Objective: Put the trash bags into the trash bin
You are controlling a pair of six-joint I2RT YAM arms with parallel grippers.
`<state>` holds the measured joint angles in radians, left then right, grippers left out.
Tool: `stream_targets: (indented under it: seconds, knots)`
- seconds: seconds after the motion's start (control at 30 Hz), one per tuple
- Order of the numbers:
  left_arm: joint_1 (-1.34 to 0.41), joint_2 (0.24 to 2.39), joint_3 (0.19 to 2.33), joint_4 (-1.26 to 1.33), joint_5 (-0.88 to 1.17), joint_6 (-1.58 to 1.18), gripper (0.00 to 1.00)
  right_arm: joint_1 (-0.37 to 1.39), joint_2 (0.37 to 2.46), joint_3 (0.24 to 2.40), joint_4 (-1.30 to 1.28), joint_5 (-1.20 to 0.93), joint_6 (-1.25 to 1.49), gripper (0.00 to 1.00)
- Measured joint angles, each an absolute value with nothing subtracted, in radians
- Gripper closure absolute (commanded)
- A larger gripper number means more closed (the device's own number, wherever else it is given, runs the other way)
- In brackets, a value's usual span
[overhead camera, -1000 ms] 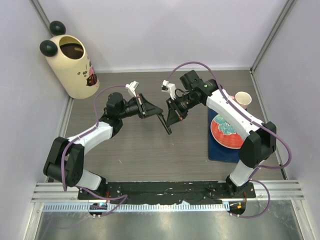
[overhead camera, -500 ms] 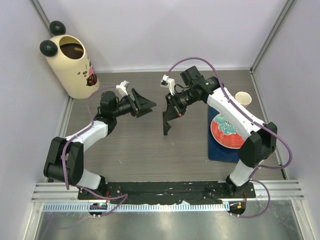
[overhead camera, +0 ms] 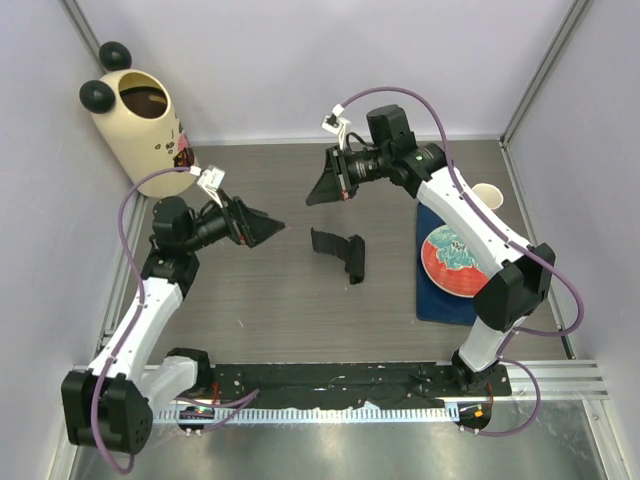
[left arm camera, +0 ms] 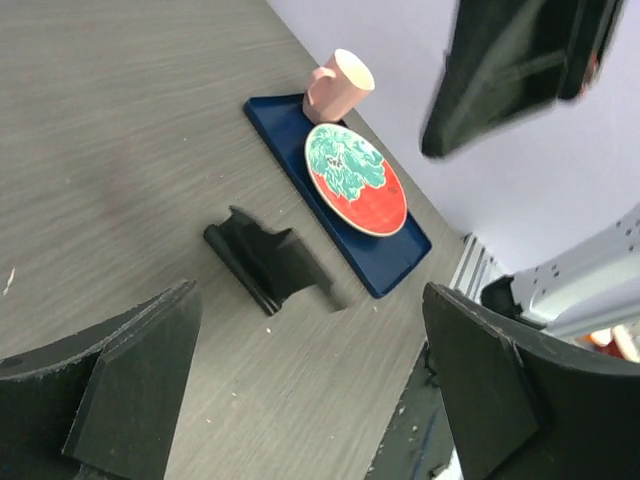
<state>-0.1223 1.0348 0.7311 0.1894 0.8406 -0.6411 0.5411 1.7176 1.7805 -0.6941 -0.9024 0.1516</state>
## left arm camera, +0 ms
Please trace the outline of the black trash bag roll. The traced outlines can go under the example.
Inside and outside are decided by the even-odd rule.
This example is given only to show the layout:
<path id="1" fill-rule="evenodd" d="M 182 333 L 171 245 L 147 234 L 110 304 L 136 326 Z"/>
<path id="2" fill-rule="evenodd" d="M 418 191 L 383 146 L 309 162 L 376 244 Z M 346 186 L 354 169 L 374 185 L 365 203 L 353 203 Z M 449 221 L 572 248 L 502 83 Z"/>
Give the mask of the black trash bag roll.
<path id="1" fill-rule="evenodd" d="M 316 288 L 333 312 L 348 306 L 329 272 L 292 228 L 269 230 L 232 206 L 230 217 L 207 226 L 203 238 L 268 316 L 308 287 Z"/>

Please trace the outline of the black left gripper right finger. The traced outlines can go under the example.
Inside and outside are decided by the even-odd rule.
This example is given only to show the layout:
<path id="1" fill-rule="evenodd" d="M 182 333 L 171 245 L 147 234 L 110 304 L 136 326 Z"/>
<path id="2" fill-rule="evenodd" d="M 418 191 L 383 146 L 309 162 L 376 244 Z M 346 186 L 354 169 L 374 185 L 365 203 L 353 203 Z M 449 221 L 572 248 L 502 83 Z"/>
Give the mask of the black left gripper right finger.
<path id="1" fill-rule="evenodd" d="M 434 283 L 423 316 L 464 478 L 638 478 L 638 364 Z"/>

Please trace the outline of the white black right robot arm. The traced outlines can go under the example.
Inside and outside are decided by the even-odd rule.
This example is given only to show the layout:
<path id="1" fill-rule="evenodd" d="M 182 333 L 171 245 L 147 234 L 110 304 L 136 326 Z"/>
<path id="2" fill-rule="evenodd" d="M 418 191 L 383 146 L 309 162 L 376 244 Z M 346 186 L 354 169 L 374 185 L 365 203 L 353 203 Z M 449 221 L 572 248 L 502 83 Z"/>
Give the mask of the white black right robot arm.
<path id="1" fill-rule="evenodd" d="M 481 136 L 558 101 L 597 77 L 621 1 L 461 1 L 421 152 L 441 161 Z M 572 307 L 639 275 L 639 209 L 538 266 L 503 275 L 484 307 L 552 336 L 585 338 L 637 319 L 638 303 L 568 323 Z"/>

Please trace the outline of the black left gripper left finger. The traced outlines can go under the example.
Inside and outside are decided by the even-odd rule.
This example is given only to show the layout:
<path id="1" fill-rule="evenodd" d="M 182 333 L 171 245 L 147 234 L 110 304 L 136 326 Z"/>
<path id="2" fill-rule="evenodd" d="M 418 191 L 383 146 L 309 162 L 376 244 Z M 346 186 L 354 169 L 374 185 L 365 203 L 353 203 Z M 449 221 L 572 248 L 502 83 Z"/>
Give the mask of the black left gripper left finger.
<path id="1" fill-rule="evenodd" d="M 163 478 L 201 318 L 195 282 L 182 281 L 3 359 L 2 478 Z"/>

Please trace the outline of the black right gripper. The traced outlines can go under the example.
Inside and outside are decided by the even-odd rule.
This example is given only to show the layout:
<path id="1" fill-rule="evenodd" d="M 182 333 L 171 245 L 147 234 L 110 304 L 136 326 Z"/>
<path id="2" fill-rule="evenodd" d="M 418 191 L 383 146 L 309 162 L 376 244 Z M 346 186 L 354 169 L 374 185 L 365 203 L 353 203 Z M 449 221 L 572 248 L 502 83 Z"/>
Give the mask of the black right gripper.
<path id="1" fill-rule="evenodd" d="M 421 152 L 441 159 L 595 80 L 621 1 L 462 0 Z"/>

